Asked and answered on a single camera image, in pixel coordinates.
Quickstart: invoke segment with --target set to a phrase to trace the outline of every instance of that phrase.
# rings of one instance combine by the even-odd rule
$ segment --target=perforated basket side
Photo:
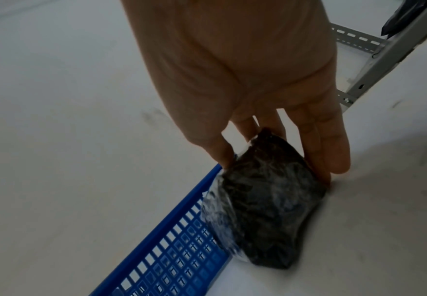
[[[115,268],[90,296],[205,295],[229,256],[200,220],[217,165]]]

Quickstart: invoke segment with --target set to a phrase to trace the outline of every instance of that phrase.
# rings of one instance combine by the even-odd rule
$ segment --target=wrapped object
[[[427,0],[404,0],[402,5],[384,24],[381,36],[388,39],[404,30],[414,19],[416,19],[427,8]]]
[[[201,216],[220,248],[255,265],[287,269],[299,256],[298,231],[326,193],[303,157],[263,130],[221,171]]]

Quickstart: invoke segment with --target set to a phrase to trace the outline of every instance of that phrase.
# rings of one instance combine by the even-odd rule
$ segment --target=plastic-wrapped package
[[[404,30],[427,8],[427,0],[404,0],[396,12],[384,24],[381,36],[388,39]]]
[[[287,269],[297,234],[326,193],[303,157],[263,130],[204,197],[201,216],[220,248],[255,265]]]

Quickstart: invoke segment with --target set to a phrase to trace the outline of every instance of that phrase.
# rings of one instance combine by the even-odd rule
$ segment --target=black plastic object
[[[381,36],[388,36],[388,39],[404,30],[420,13],[427,8],[427,0],[404,0],[402,5],[384,24]]]
[[[220,248],[255,265],[289,268],[299,257],[297,234],[326,193],[303,157],[263,130],[221,171],[201,208]]]

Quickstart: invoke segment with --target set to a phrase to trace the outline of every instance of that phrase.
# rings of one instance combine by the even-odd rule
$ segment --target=human hand
[[[323,182],[349,169],[336,45],[319,0],[122,2],[170,116],[223,167],[234,156],[221,134],[229,121],[246,140],[264,127],[285,138],[284,108]]]

